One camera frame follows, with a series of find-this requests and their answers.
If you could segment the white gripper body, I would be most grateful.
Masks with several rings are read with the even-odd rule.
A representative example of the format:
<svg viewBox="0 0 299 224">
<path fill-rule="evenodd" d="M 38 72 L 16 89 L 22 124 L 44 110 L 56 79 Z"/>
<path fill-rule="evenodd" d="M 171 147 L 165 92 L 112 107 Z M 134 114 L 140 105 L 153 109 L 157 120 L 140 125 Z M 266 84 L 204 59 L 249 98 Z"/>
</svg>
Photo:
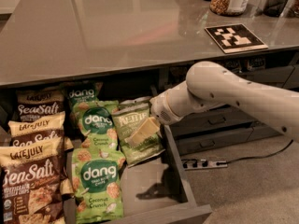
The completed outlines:
<svg viewBox="0 0 299 224">
<path fill-rule="evenodd" d="M 171 125 L 183 119 L 179 113 L 180 101 L 183 98 L 180 91 L 168 89 L 150 99 L 150 113 L 163 125 Z"/>
</svg>

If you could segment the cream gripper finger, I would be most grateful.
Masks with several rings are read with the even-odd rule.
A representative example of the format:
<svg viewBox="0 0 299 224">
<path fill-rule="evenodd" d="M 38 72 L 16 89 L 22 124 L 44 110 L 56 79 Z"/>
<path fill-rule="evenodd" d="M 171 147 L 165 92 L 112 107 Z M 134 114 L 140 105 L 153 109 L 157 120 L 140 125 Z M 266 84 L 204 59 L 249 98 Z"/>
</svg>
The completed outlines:
<svg viewBox="0 0 299 224">
<path fill-rule="evenodd" d="M 137 146 L 160 131 L 160 123 L 155 117 L 146 118 L 128 137 L 130 146 Z"/>
</svg>

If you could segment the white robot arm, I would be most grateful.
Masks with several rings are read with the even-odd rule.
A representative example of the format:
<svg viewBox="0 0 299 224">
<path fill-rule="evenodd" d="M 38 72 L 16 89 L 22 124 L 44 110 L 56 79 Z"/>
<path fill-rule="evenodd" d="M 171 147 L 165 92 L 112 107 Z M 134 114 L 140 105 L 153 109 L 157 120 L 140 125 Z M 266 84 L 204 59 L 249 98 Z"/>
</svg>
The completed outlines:
<svg viewBox="0 0 299 224">
<path fill-rule="evenodd" d="M 150 116 L 142 119 L 127 139 L 138 145 L 163 125 L 181 121 L 220 105 L 231 105 L 299 142 L 299 93 L 246 80 L 223 66 L 203 61 L 172 89 L 150 99 Z"/>
</svg>

